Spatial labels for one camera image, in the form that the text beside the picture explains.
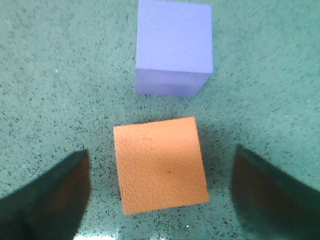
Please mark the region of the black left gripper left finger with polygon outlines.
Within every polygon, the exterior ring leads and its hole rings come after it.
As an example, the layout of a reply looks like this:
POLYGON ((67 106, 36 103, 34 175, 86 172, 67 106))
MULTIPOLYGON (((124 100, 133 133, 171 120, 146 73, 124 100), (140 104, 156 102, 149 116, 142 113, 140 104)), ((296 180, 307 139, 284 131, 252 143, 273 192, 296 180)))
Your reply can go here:
POLYGON ((72 240, 90 195, 90 158, 83 149, 0 200, 0 238, 72 240))

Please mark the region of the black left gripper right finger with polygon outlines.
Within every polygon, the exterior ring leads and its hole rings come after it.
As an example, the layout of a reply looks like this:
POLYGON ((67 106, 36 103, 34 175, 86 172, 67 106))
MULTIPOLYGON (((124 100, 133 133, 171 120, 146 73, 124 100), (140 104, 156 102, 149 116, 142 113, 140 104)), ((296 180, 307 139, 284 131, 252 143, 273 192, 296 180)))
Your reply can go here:
POLYGON ((246 240, 320 238, 320 192, 240 144, 231 198, 246 240))

